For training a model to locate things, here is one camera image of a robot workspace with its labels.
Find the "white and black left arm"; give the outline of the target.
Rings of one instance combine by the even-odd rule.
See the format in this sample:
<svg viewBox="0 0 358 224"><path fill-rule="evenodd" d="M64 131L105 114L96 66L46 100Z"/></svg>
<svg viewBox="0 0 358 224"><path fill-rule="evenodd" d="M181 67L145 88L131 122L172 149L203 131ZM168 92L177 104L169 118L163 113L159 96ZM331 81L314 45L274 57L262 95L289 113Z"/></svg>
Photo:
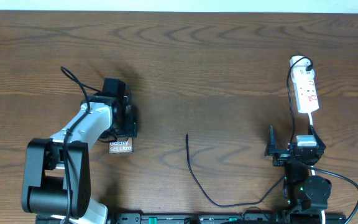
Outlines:
<svg viewBox="0 0 358 224"><path fill-rule="evenodd" d="M137 121L122 93L87 96L79 112L49 138L26 149L21 206L57 223L107 223L108 208L91 197L89 153L98 142L132 151Z"/></svg>

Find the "Galaxy S25 Ultra smartphone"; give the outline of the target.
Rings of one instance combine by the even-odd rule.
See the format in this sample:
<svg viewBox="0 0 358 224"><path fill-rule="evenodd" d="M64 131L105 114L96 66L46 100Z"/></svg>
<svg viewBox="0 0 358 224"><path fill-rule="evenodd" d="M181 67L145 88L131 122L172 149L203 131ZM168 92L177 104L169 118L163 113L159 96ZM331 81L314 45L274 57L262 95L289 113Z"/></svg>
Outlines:
<svg viewBox="0 0 358 224"><path fill-rule="evenodd" d="M133 138L119 138L115 142L110 142L108 147L109 154L127 154L133 153Z"/></svg>

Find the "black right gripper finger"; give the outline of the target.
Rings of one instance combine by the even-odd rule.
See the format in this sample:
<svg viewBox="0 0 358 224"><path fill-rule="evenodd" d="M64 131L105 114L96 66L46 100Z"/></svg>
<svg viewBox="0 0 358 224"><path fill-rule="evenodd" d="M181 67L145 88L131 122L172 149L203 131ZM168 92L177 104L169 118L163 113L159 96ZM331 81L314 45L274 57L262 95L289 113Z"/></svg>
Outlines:
<svg viewBox="0 0 358 224"><path fill-rule="evenodd" d="M316 133L316 131L315 131L313 125L311 125L311 124L310 124L309 127L308 127L308 134L309 134L309 135L312 135L312 136L315 138L316 143L317 143L317 145L318 145L318 147L319 147L320 149L326 149L326 145L325 145L324 142L321 140L321 138L317 135L317 133Z"/></svg>
<svg viewBox="0 0 358 224"><path fill-rule="evenodd" d="M273 126L269 127L267 145L265 148L264 156L273 156L277 152L277 146L275 141L275 133Z"/></svg>

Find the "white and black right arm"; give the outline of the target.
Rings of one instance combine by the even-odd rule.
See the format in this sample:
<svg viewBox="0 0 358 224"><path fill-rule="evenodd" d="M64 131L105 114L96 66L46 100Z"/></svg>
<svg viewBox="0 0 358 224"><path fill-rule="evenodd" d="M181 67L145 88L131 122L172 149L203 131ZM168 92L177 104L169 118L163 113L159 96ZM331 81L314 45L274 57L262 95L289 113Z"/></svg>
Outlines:
<svg viewBox="0 0 358 224"><path fill-rule="evenodd" d="M286 149L277 147L273 127L269 128L264 155L273 157L273 166L284 168L283 194L288 200L288 209L281 212L284 222L321 223L325 218L321 212L328 208L332 183L310 174L310 167L321 159L325 149L312 126L307 135L297 136Z"/></svg>

